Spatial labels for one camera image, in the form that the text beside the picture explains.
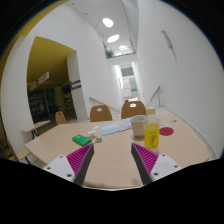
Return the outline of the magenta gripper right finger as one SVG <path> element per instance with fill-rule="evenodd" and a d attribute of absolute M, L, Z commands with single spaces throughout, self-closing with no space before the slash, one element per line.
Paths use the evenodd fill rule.
<path fill-rule="evenodd" d="M 144 185 L 182 169 L 182 167 L 167 154 L 162 153 L 158 155 L 136 143 L 131 145 L 131 154 L 135 160 L 141 181 Z"/>

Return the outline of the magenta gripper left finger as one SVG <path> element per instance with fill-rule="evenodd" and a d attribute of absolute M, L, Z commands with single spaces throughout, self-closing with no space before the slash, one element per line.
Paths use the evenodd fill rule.
<path fill-rule="evenodd" d="M 94 155 L 94 145 L 86 145 L 71 154 L 59 155 L 44 170 L 82 186 Z"/>

